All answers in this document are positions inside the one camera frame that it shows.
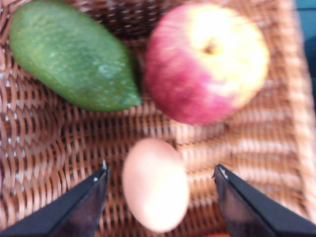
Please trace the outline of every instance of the woven basket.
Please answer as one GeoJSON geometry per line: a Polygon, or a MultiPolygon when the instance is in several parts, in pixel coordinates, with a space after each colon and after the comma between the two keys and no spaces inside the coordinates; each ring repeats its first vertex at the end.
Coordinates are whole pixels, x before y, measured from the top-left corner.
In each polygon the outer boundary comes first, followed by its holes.
{"type": "MultiPolygon", "coordinates": [[[[315,115],[301,34],[291,0],[211,1],[237,9],[262,30],[272,62],[264,88],[242,110],[209,126],[169,120],[144,94],[141,106],[93,113],[65,102],[12,59],[12,12],[27,0],[1,0],[0,229],[55,200],[100,167],[111,167],[107,201],[96,236],[158,236],[126,206],[121,169],[128,149],[159,137],[182,154],[189,176],[188,213],[166,237],[225,231],[214,165],[222,163],[269,197],[316,222],[315,115]]],[[[69,0],[123,40],[144,67],[147,38],[179,0],[69,0]]]]}

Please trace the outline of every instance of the brown egg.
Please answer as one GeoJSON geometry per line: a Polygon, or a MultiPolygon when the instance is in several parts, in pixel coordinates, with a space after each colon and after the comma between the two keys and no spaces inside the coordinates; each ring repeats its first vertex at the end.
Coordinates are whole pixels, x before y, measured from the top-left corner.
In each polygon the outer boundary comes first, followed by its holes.
{"type": "Polygon", "coordinates": [[[154,232],[168,232],[182,221],[189,204],[189,185],[180,154],[160,139],[138,142],[122,174],[127,205],[134,217],[154,232]]]}

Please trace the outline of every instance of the dark blue background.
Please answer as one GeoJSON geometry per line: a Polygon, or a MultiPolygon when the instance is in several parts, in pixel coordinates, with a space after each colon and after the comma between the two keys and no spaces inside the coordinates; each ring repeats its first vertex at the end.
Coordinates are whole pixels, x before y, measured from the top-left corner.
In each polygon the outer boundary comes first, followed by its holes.
{"type": "Polygon", "coordinates": [[[316,100],[316,0],[296,0],[302,32],[304,49],[313,83],[314,101],[316,100]]]}

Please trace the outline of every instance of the apple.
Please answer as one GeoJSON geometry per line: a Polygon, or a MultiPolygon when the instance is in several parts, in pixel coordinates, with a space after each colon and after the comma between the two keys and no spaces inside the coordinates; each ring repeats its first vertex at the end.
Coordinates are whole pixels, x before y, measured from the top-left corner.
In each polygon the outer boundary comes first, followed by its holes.
{"type": "Polygon", "coordinates": [[[243,107],[264,83],[269,51],[261,31],[235,10],[187,3],[150,36],[145,86],[178,122],[205,125],[243,107]]]}

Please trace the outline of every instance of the basket weave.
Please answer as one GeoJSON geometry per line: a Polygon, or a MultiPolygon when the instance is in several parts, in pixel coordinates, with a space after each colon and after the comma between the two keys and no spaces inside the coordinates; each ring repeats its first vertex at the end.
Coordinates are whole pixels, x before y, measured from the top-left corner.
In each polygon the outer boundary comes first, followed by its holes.
{"type": "MultiPolygon", "coordinates": [[[[182,154],[191,188],[188,213],[168,237],[225,231],[214,180],[222,163],[296,213],[316,222],[315,115],[301,34],[291,0],[218,0],[262,30],[272,62],[264,88],[242,110],[209,126],[169,120],[144,95],[141,106],[93,113],[65,102],[12,59],[12,12],[27,0],[1,0],[0,229],[61,196],[96,170],[111,167],[97,236],[156,236],[129,212],[121,187],[128,149],[147,136],[182,154]]],[[[144,67],[146,41],[157,20],[178,0],[70,0],[122,39],[144,67]]]]}

